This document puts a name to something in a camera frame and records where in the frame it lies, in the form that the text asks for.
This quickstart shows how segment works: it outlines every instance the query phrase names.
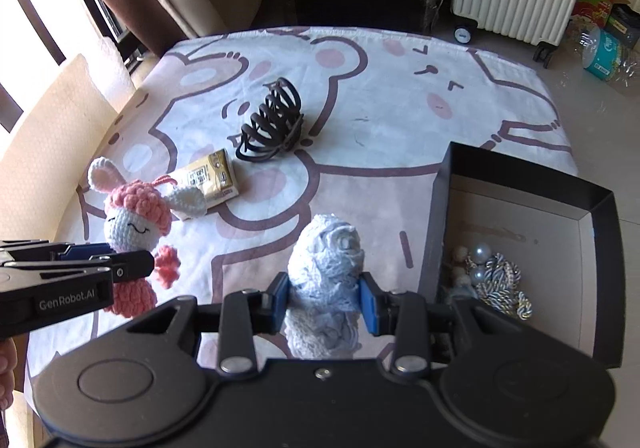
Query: twisted rope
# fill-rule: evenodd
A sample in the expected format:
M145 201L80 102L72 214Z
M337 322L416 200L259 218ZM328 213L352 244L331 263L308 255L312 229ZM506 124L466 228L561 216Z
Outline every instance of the twisted rope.
M466 274L477 268L469 255L465 259ZM476 285L478 298L511 317L528 320L533 314L531 301L522 291L518 291L520 268L510 263L501 253L495 253L484 263L484 280Z

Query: tile floor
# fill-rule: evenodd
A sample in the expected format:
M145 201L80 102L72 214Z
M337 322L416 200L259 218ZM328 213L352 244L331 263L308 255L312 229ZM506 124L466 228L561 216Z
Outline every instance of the tile floor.
M436 36L454 42L452 27ZM602 436L611 448L636 448L640 439L640 82L624 96L582 69L562 48L549 69L532 60L534 47L478 32L475 48L535 69L558 107L579 175L616 194L626 266L626 330L621 368L610 371L617 399Z

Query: black hair clip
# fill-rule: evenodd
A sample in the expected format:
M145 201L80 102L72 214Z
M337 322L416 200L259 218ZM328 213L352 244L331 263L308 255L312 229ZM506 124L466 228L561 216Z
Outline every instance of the black hair clip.
M278 78L264 102L260 104L260 112L251 115L251 125L242 125L236 149L238 159L252 163L266 161L280 151L290 151L300 139L304 115L300 113L300 95L293 84L286 78Z

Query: crochet doll head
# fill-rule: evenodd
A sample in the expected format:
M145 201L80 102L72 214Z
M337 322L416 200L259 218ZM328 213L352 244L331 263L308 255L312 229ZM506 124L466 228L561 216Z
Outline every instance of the crochet doll head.
M171 231L174 209L191 217L204 215L207 206L204 195L195 186L174 188L162 195L156 187L176 182L164 175L145 183L136 179L127 183L115 165L106 157L95 159L88 172L89 185L98 192L107 193L104 201L104 237L118 253L126 251L152 251L160 237ZM162 246L155 256L156 276L165 288L178 279L178 260L175 248ZM114 284L114 303L107 308L125 317L135 316L156 305L156 294L144 279Z

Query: crumpled white object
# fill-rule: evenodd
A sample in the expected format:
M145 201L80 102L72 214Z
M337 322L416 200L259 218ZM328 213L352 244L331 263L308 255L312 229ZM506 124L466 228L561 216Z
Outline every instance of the crumpled white object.
M316 215L289 259L289 308L284 320L291 354L302 359L351 358L358 343L358 277L364 251L356 228L335 215Z

